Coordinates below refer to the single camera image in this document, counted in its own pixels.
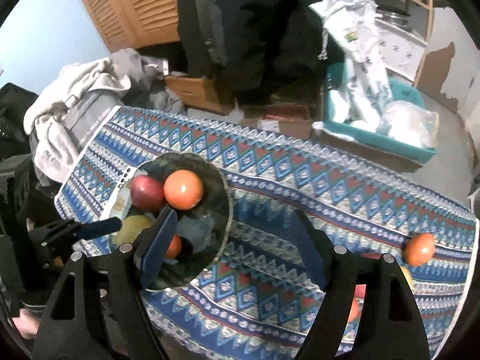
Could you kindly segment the person's left hand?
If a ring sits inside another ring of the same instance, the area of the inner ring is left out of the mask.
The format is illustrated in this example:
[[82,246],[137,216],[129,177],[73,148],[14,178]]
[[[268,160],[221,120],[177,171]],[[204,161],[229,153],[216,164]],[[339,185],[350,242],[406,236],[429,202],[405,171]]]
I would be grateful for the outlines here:
[[28,310],[20,309],[19,315],[13,317],[12,321],[24,339],[32,340],[37,336],[40,322]]

